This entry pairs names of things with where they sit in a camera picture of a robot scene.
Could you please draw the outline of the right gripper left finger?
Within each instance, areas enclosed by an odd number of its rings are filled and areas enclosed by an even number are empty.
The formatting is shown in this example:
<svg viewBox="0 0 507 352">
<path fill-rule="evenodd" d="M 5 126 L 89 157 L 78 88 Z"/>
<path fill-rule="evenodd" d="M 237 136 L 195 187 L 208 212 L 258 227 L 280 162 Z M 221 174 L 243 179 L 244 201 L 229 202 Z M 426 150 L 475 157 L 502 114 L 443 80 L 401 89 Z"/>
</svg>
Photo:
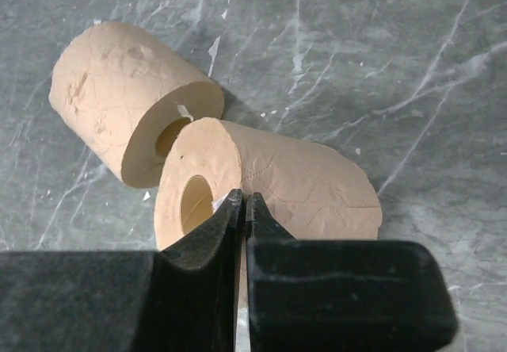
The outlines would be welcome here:
<svg viewBox="0 0 507 352">
<path fill-rule="evenodd" d="M 242 193 L 163 251 L 1 255 L 4 351 L 232 351 Z"/>
</svg>

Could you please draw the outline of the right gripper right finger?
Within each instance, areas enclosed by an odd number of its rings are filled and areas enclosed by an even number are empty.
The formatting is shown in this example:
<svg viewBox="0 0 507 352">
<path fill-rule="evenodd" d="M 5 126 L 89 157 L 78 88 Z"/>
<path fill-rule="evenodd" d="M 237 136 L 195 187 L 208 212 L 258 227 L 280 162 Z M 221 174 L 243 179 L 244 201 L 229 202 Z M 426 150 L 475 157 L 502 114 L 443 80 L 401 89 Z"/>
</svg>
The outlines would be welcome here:
<svg viewBox="0 0 507 352">
<path fill-rule="evenodd" d="M 297 240 L 246 202 L 253 351 L 437 351 L 459 321 L 435 258 L 401 240 Z"/>
</svg>

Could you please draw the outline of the tan paper roll back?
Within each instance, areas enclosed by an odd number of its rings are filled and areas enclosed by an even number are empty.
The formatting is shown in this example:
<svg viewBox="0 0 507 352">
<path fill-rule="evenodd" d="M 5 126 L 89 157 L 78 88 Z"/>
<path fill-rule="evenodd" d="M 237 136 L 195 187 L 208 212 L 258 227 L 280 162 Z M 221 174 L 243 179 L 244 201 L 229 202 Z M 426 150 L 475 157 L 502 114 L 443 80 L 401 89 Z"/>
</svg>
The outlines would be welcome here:
<svg viewBox="0 0 507 352">
<path fill-rule="evenodd" d="M 260 193 L 297 239 L 376 239 L 383 221 L 368 176 L 338 151 L 205 117 L 181 130 L 166 157 L 154 207 L 157 247 L 190 233 L 233 189 Z"/>
</svg>

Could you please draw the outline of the tan paper roll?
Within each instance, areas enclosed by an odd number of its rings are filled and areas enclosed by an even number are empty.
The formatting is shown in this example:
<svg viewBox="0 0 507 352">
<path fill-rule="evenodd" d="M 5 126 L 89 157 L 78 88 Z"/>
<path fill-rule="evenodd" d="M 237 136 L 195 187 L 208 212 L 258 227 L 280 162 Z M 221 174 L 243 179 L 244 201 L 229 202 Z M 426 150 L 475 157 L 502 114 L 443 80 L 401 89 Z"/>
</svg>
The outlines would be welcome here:
<svg viewBox="0 0 507 352">
<path fill-rule="evenodd" d="M 220 86 L 146 30 L 104 22 L 56 62 L 51 107 L 124 184 L 150 188 L 183 127 L 222 116 Z"/>
<path fill-rule="evenodd" d="M 154 207 L 157 247 L 190 233 L 233 189 L 260 193 L 297 239 L 376 239 L 383 221 L 368 176 L 338 151 L 205 117 L 181 130 L 166 157 Z"/>
</svg>

